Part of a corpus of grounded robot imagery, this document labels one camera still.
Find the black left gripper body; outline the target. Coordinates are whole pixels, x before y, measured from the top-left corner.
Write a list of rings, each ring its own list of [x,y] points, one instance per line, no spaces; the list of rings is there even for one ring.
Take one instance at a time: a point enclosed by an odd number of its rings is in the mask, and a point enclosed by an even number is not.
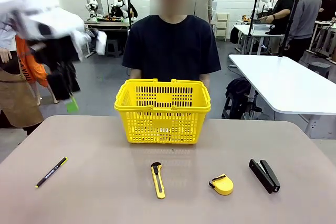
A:
[[[78,53],[70,36],[43,41],[29,40],[28,48],[40,64],[45,64],[54,71],[61,64],[79,61]]]

